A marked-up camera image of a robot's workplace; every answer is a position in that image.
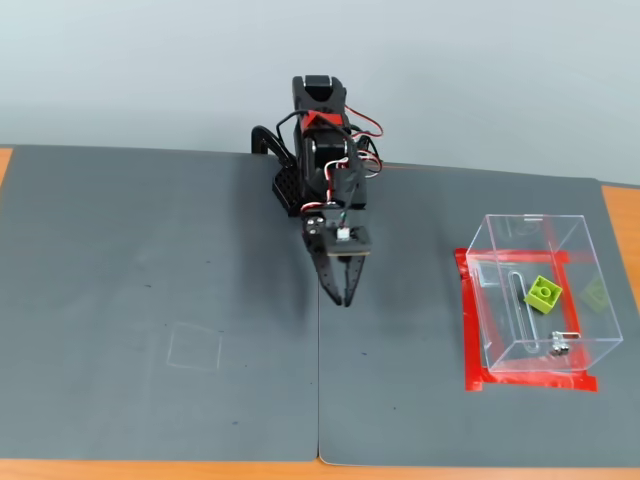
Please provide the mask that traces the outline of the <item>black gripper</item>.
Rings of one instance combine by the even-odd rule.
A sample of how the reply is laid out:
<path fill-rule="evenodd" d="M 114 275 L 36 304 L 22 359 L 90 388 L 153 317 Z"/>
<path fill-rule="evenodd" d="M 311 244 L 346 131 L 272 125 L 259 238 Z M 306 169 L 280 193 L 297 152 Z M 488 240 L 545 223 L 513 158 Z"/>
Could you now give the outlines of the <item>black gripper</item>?
<path fill-rule="evenodd" d="M 356 241 L 366 233 L 366 175 L 356 169 L 326 169 L 320 200 L 304 201 L 300 216 L 305 231 L 303 241 L 311 256 L 320 287 L 338 306 L 342 304 L 330 258 L 321 234 L 330 241 Z M 349 307 L 359 284 L 366 255 L 345 256 L 343 304 Z"/>

